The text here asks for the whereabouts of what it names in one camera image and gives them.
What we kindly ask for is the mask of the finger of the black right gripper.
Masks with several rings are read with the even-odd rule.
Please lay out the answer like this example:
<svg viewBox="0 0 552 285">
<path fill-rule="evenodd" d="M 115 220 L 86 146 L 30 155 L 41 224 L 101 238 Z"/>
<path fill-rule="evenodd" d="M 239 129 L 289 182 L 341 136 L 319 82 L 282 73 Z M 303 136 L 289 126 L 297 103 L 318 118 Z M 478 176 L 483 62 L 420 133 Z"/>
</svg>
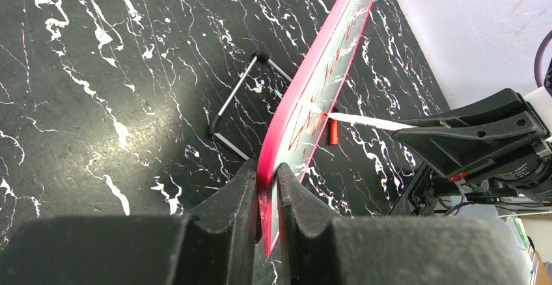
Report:
<svg viewBox="0 0 552 285">
<path fill-rule="evenodd" d="M 407 129 L 392 133 L 444 178 L 502 173 L 527 156 L 548 129 L 533 106 L 510 88 L 465 107 L 402 120 Z"/>
</svg>

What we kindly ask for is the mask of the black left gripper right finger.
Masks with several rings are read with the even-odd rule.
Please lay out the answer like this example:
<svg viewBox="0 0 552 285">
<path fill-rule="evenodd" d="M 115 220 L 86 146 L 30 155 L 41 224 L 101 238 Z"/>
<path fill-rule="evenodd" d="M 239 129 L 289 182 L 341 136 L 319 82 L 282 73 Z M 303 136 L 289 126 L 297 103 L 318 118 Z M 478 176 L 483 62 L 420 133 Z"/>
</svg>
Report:
<svg viewBox="0 0 552 285">
<path fill-rule="evenodd" d="M 285 284 L 523 284 L 499 235 L 476 219 L 344 217 L 289 165 L 279 190 Z"/>
</svg>

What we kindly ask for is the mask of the pink framed whiteboard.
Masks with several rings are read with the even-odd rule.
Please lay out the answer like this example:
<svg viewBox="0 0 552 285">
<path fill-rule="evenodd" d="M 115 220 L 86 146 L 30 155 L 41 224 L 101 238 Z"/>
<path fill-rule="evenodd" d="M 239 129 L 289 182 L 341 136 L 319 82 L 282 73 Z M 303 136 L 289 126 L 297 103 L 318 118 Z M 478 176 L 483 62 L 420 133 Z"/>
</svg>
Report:
<svg viewBox="0 0 552 285">
<path fill-rule="evenodd" d="M 324 132 L 374 0 L 336 0 L 271 119 L 258 157 L 256 181 L 266 255 L 280 236 L 278 166 L 301 181 Z"/>
</svg>

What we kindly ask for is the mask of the red white marker pen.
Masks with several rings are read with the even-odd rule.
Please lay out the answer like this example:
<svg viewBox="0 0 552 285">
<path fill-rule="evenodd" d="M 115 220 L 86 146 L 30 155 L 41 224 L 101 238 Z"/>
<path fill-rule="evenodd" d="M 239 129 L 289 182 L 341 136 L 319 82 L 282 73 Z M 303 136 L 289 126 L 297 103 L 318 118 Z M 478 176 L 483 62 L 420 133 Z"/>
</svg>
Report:
<svg viewBox="0 0 552 285">
<path fill-rule="evenodd" d="M 410 129 L 415 128 L 408 124 L 401 124 L 399 122 L 394 122 L 390 120 L 382 120 L 378 118 L 372 118 L 367 116 L 360 115 L 349 115 L 345 113 L 326 113 L 330 119 L 337 120 L 339 122 L 347 122 L 350 124 L 362 124 L 365 126 L 372 126 L 379 129 L 398 131 L 401 129 Z"/>
</svg>

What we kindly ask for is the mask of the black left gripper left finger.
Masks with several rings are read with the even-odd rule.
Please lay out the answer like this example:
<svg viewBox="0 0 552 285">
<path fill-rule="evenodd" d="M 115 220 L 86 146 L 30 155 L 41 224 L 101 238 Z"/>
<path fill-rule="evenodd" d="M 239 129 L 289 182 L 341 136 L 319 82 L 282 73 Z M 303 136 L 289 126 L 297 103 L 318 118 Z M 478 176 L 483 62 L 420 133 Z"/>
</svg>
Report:
<svg viewBox="0 0 552 285">
<path fill-rule="evenodd" d="M 256 161 L 181 216 L 70 216 L 21 226 L 2 284 L 251 284 Z"/>
</svg>

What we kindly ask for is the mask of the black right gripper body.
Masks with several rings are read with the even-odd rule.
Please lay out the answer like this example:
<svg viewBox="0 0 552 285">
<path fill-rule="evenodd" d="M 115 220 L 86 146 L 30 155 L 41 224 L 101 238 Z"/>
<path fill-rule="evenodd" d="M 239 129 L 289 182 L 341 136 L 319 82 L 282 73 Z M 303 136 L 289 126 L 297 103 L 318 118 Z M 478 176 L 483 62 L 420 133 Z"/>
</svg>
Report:
<svg viewBox="0 0 552 285">
<path fill-rule="evenodd" d="M 551 203 L 551 144 L 536 141 L 499 159 L 487 159 L 483 169 L 449 178 L 469 201 L 499 201 L 523 195 L 538 204 Z"/>
</svg>

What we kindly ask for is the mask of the red marker cap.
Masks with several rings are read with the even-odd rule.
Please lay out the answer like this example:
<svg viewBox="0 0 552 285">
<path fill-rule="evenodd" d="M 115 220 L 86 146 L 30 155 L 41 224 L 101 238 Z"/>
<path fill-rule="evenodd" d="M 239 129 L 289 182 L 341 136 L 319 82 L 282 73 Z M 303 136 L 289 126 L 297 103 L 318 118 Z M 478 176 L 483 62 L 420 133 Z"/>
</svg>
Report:
<svg viewBox="0 0 552 285">
<path fill-rule="evenodd" d="M 330 145 L 337 145 L 338 144 L 338 136 L 339 136 L 339 124 L 338 121 L 335 119 L 331 119 L 329 121 L 329 144 Z"/>
</svg>

